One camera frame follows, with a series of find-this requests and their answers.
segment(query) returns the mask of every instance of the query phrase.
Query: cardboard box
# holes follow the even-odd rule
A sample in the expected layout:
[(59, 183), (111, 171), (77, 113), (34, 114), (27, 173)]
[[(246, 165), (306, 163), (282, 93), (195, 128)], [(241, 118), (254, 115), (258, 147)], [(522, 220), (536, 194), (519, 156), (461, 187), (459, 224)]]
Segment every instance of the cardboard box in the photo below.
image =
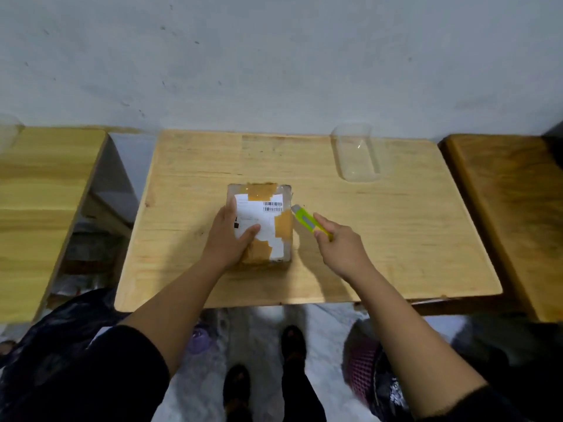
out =
[(293, 241), (291, 186), (277, 183), (230, 184), (227, 199), (233, 195), (236, 198), (236, 237), (240, 237), (249, 226), (261, 225), (260, 232), (240, 262), (289, 262)]

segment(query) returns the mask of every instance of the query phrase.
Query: light wood tabletop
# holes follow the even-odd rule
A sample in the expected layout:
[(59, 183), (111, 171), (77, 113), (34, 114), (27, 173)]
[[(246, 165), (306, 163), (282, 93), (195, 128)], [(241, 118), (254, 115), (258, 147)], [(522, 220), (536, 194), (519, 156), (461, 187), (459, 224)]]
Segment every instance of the light wood tabletop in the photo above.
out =
[(563, 170), (545, 141), (452, 135), (445, 149), (524, 309), (563, 320)]
[(42, 307), (106, 138), (27, 127), (0, 154), (0, 322), (31, 321)]
[[(116, 309), (134, 311), (196, 262), (229, 183), (292, 186), (292, 204), (362, 235), (378, 269), (405, 298), (465, 297), (502, 291), (482, 242), (435, 143), (386, 140), (389, 175), (341, 179), (328, 136), (162, 132), (133, 227)], [(287, 269), (234, 270), (207, 308), (357, 301), (323, 264), (311, 233), (294, 222)]]

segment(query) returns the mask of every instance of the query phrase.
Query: white paper label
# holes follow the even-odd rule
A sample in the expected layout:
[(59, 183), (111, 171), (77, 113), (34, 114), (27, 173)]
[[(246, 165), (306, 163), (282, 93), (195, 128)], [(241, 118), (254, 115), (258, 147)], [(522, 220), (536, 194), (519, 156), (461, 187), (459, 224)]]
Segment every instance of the white paper label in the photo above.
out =
[(276, 237), (274, 218), (283, 211), (283, 195), (272, 195), (270, 201), (249, 201), (248, 194), (236, 194), (235, 237), (259, 223), (261, 228), (256, 238), (267, 241), (272, 248), (270, 260), (283, 258), (283, 240)]

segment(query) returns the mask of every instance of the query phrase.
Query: person's left hand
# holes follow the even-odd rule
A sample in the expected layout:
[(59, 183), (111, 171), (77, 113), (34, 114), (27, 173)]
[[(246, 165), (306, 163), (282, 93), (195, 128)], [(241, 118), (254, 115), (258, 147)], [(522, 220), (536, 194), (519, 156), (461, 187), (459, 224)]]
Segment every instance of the person's left hand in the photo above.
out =
[(244, 231), (241, 238), (237, 239), (234, 229), (235, 219), (236, 199), (232, 197), (215, 216), (201, 259), (218, 264), (223, 269), (230, 268), (239, 261), (244, 249), (260, 231), (260, 224), (251, 226)]

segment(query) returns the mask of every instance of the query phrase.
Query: marble floor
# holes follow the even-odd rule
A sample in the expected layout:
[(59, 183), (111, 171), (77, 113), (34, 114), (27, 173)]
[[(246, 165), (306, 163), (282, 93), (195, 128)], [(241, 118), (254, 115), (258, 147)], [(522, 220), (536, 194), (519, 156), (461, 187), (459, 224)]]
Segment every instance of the marble floor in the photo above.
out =
[[(342, 376), (344, 342), (356, 320), (367, 319), (352, 304), (230, 308), (210, 311), (206, 317), (216, 327), (215, 344), (200, 355), (186, 353), (153, 422), (223, 421), (223, 379), (227, 369), (238, 362), (250, 371), (254, 421), (282, 421), (279, 334), (289, 324), (296, 324), (305, 334), (305, 371), (328, 421), (377, 421)], [(429, 317), (428, 321), (450, 339), (463, 326), (464, 317)]]

